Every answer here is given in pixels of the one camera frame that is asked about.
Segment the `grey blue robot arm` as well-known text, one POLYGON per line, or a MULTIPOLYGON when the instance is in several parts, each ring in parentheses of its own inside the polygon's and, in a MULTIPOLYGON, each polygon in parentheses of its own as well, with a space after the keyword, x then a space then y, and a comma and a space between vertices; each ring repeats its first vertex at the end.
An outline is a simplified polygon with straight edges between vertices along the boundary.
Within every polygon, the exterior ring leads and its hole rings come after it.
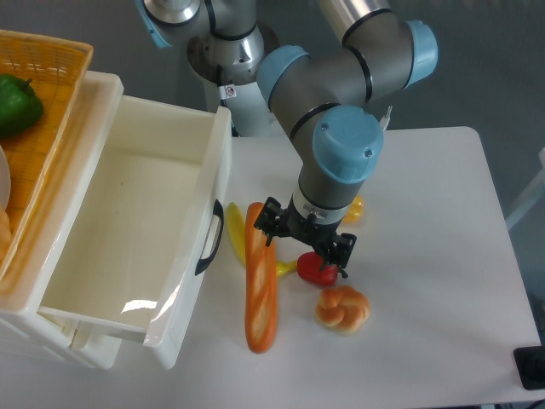
POLYGON ((222 106, 228 87, 257 85, 302 167, 289 204, 267 199, 255 226, 267 239, 291 237, 324 265, 344 269, 356 239, 337 228, 376 167, 385 131, 364 106, 431 75, 439 49, 429 26, 398 20, 386 1, 319 7, 341 48, 317 59, 266 38, 253 1, 137 3, 159 48, 186 42, 193 71, 216 86, 222 106))

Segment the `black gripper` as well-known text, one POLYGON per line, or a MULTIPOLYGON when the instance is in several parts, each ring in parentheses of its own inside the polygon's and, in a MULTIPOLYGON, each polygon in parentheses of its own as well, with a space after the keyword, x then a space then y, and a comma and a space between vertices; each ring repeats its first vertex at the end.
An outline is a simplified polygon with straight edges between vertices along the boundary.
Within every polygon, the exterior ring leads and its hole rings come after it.
MULTIPOLYGON (((357 241, 356 235, 337 234, 340 221, 320 224, 313 214, 302 216, 293 200, 290 201, 286 212, 289 236, 311 246, 318 253, 322 258, 320 271, 327 266, 337 266, 339 269, 347 266, 357 241)), ((267 237, 265 246, 270 246, 273 238, 283 236, 283 217, 284 209, 281 204, 273 197, 267 198, 254 223, 254 227, 267 237)))

